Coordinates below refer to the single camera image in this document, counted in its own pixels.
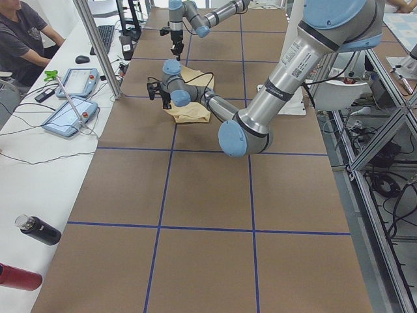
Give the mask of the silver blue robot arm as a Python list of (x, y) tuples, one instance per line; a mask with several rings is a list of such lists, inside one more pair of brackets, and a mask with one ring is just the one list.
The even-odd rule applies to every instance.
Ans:
[(209, 87), (189, 85), (178, 59), (163, 65), (156, 91), (164, 107), (198, 102), (221, 122), (218, 141), (231, 157), (267, 150), (273, 135), (269, 124), (318, 62), (329, 53), (374, 48), (382, 38), (384, 1), (305, 1), (297, 36), (257, 92), (250, 105), (237, 109)]
[(229, 1), (220, 8), (210, 11), (204, 16), (198, 12), (194, 1), (169, 1), (169, 21), (166, 30), (172, 41), (171, 52), (180, 61), (184, 48), (183, 19), (186, 19), (194, 33), (199, 38), (204, 38), (210, 30), (219, 23), (235, 14), (243, 14), (248, 9), (250, 1)]

